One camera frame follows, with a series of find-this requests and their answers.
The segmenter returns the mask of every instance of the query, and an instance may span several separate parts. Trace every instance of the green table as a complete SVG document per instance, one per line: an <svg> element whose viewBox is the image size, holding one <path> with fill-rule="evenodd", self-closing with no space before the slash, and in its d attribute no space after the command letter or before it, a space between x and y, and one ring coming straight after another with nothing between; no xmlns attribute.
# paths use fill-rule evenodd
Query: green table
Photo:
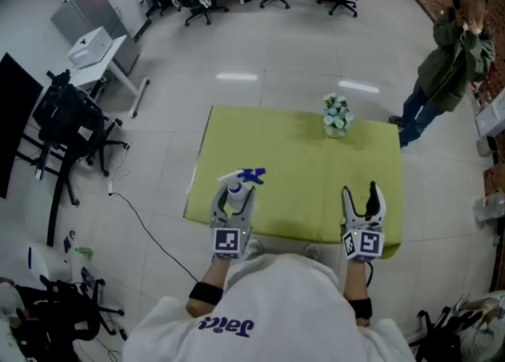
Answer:
<svg viewBox="0 0 505 362"><path fill-rule="evenodd" d="M184 216L210 223L217 178L264 167L257 185L253 232L316 243L340 243L342 187L364 213L370 181L387 204L383 257L402 241L403 183L398 130L356 120L347 136L325 136L319 114L266 108L214 106L202 141Z"/></svg>

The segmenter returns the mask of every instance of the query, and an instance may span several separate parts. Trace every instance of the black monitor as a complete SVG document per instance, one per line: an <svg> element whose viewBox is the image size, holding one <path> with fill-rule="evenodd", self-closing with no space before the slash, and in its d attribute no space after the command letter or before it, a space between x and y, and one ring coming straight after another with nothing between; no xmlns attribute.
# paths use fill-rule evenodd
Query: black monitor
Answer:
<svg viewBox="0 0 505 362"><path fill-rule="evenodd" d="M43 87L9 54L5 54L0 61L0 83L2 84L0 197L6 198L16 151Z"/></svg>

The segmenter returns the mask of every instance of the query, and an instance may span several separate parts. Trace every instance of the flower pot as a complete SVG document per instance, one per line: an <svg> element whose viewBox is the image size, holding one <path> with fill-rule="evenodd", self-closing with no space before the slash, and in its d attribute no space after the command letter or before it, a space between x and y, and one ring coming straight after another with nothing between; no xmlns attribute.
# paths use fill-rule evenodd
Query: flower pot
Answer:
<svg viewBox="0 0 505 362"><path fill-rule="evenodd" d="M342 138L346 135L345 129L333 128L331 126L325 126L324 131L326 132L326 136L330 138Z"/></svg>

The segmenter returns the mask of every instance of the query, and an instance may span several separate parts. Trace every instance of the blue spray nozzle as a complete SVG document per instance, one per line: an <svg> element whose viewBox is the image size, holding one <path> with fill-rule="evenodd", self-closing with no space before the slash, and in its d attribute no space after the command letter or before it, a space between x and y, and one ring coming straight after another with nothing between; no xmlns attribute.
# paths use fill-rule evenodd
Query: blue spray nozzle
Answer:
<svg viewBox="0 0 505 362"><path fill-rule="evenodd" d="M240 173L239 175L237 175L237 177L240 177L240 178L243 178L244 181L243 182L248 182L248 181L251 181L251 182L254 182L258 185L262 185L264 183L264 181L261 181L258 177L263 175L263 174L266 174L267 171L264 169L264 168L260 168L260 169L243 169L243 173Z"/></svg>

